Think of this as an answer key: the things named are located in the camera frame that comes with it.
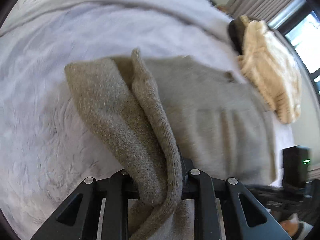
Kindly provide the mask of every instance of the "white blanket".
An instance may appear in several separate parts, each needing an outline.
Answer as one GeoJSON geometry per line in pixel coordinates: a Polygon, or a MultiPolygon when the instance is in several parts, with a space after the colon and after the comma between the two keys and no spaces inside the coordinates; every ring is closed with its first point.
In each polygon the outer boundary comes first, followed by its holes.
{"type": "MultiPolygon", "coordinates": [[[[207,0],[29,0],[7,19],[0,30],[0,208],[22,240],[84,178],[121,169],[80,120],[64,66],[139,47],[144,57],[191,55],[246,82],[230,21],[207,0]]],[[[293,145],[292,132],[276,117],[274,127],[280,156],[293,145]]]]}

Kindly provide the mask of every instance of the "white bed sheet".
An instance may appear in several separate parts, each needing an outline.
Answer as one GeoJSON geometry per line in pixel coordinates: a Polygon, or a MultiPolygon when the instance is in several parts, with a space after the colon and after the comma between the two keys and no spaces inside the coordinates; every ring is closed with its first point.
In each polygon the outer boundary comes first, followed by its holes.
{"type": "MultiPolygon", "coordinates": [[[[207,0],[28,0],[7,19],[0,30],[0,208],[21,240],[84,178],[121,169],[80,120],[64,66],[139,47],[144,57],[191,55],[246,82],[230,21],[207,0]]],[[[273,123],[279,167],[293,136],[275,116],[273,123]]]]}

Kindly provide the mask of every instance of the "folded fabric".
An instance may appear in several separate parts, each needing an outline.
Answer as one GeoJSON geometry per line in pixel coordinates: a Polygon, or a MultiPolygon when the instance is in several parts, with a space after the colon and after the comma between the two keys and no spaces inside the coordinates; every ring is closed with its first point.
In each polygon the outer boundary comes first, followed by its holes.
{"type": "Polygon", "coordinates": [[[210,176],[275,180],[271,112],[248,84],[191,57],[103,58],[65,73],[82,120],[137,182],[130,239],[193,239],[180,156],[210,176]]]}
{"type": "Polygon", "coordinates": [[[241,16],[234,22],[242,74],[259,90],[282,123],[300,116],[301,75],[294,57],[264,21],[241,16]]]}

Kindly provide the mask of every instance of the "fluffy beige fabric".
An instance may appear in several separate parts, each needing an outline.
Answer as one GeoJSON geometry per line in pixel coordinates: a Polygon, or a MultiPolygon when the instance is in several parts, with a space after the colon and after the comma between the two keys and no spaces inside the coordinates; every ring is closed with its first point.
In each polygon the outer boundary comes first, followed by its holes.
{"type": "Polygon", "coordinates": [[[296,121],[300,116],[300,72],[293,56],[264,21],[247,24],[243,55],[238,60],[242,74],[256,85],[281,122],[296,121]]]}

